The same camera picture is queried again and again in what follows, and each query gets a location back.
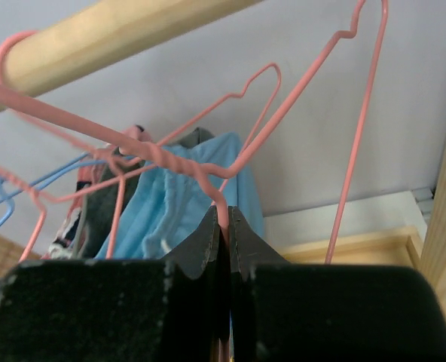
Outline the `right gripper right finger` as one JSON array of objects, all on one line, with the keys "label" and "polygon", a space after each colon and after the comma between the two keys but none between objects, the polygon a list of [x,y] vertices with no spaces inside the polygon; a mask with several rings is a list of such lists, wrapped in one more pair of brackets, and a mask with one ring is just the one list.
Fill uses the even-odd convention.
[{"label": "right gripper right finger", "polygon": [[404,266],[286,261],[229,209],[237,361],[446,361],[446,321]]}]

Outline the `grey shorts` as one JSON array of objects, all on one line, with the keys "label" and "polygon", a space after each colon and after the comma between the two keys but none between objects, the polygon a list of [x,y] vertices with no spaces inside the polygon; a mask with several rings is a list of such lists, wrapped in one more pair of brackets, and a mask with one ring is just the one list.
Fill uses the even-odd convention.
[{"label": "grey shorts", "polygon": [[[213,137],[214,134],[209,130],[197,127],[170,145],[180,145],[191,149]],[[77,257],[92,258],[99,252],[111,231],[117,196],[117,185],[111,185],[87,195],[87,212],[84,221],[85,241],[79,247]]]}]

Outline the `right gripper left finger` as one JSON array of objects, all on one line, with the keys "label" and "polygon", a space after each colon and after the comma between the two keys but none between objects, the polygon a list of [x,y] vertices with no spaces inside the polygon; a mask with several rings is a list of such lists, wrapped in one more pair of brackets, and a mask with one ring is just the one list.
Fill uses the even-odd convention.
[{"label": "right gripper left finger", "polygon": [[0,280],[0,361],[216,361],[216,210],[158,260],[31,260]]}]

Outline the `light blue shorts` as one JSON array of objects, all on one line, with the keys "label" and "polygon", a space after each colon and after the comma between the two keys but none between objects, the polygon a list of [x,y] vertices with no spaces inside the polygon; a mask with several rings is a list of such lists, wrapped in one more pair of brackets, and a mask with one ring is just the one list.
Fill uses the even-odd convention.
[{"label": "light blue shorts", "polygon": [[[197,128],[165,149],[198,163],[230,166],[237,158],[242,142],[235,133],[213,136]],[[264,235],[264,218],[255,181],[249,167],[244,167],[227,182],[210,176],[221,189],[230,206],[243,213],[252,230]],[[200,224],[212,199],[195,179],[154,168],[134,177],[135,192],[122,211],[116,234],[113,258],[159,259],[185,240]]]}]

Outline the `pink shark-print shorts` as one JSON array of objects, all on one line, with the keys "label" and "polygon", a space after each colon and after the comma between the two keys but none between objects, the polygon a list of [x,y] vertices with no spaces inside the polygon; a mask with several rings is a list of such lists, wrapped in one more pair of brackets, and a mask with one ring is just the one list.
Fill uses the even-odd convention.
[{"label": "pink shark-print shorts", "polygon": [[[149,133],[140,125],[134,125],[124,133],[139,141],[152,141]],[[105,164],[83,166],[79,168],[77,176],[76,192],[115,177],[109,166]],[[122,211],[132,198],[137,184],[138,176],[126,179]],[[80,258],[77,254],[79,247],[85,241],[84,221],[87,212],[87,195],[90,193],[73,199],[66,219],[44,256],[45,259]]]}]

